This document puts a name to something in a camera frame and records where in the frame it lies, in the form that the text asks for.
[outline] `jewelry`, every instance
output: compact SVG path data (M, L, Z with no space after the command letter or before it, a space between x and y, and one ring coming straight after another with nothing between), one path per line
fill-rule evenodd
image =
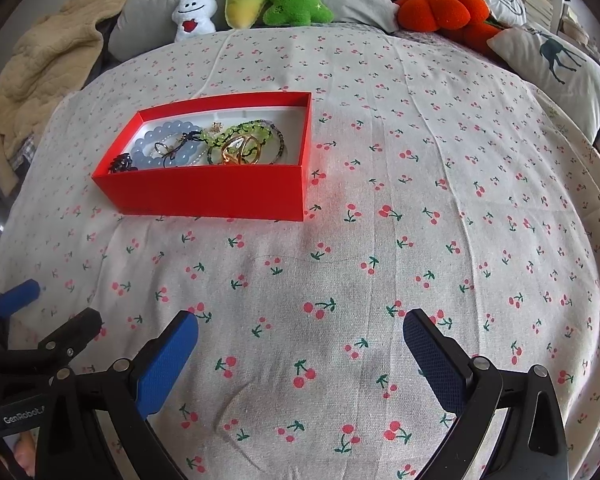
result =
M133 166L133 161L131 160L131 155L128 153L121 153L116 158L113 159L113 162L109 166L109 173L121 173L123 171L137 171L138 168Z
M174 142L166 142L172 137ZM192 123L166 122L145 133L144 138L136 139L131 158L140 170L187 166L202 156L204 137L202 128Z
M247 145L250 141L255 143L256 155L253 157L253 160L247 160L246 159L247 154L245 154L245 150L247 149ZM237 156L235 156L233 153L231 153L231 150L230 150L230 148L232 148L236 142L240 142L238 145L238 155ZM254 136L244 134L244 135L238 135L236 137L232 137L231 139L229 139L227 142L224 143L222 148L220 148L220 152L222 154L222 163L223 164L257 164L258 161L260 160L260 155L262 154L262 146L263 146L263 143L260 143L258 141L258 139L256 139ZM251 154L252 151L253 151L253 148L249 149L248 154Z
M256 136L258 134L263 134L261 139ZM232 146L232 142L230 141L232 139L242 138L245 140L243 140L240 145L240 156L238 157L242 161L241 164L256 164L261 159L263 147L273 134L276 134L280 142L275 158L269 162L269 164L275 164L280 160L285 151L285 139L275 124L271 121L264 120L249 121L227 128L224 133L217 136L212 143L209 143L209 148L206 150L206 161L211 165L227 163L240 164L240 162L236 162L237 158L235 157L238 151ZM220 148L220 158L217 160L214 160L215 148Z

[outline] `quilted blanket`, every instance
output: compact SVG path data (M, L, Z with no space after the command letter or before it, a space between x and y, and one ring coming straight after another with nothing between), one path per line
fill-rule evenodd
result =
M58 103L79 90L102 50L96 23L122 10L126 0L69 0L45 16L13 48L0 73L0 189L18 179L8 159L27 137L36 144Z
M570 477L590 478L600 158L533 86L417 40L340 26L220 32L66 98L0 242L0 291L26 278L43 287L14 320L14 348L91 306L105 323L73 366L103 370L188 309L199 343L150 421L189 478L399 480L417 475L454 420L402 339L419 307L469 355L546 366ZM90 179L138 109L275 90L314 94L304 222L122 216Z

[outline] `orange plush toy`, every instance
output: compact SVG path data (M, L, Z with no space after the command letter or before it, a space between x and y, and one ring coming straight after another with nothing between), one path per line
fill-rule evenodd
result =
M440 32L443 36L499 60L487 40L502 29L485 23L490 10L484 0L396 0L398 23L415 32Z

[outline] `white plush toy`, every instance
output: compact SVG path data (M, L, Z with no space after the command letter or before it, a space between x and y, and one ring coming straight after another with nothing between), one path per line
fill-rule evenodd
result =
M216 31L211 17L218 10L216 0L180 0L171 19L178 25L175 41Z

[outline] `cherry print fabric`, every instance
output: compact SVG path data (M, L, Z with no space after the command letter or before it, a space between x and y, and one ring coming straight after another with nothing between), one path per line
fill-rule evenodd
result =
M546 366L570 476L590 478L600 158L533 86L417 39L340 26L220 32L130 60L65 99L0 242L0 291L27 278L43 287L15 316L13 347L91 306L104 325L73 366L103 370L188 309L199 343L150 417L188 478L399 480L454 420L402 339L419 307L469 355ZM314 94L304 222L125 217L90 179L138 109L276 90Z

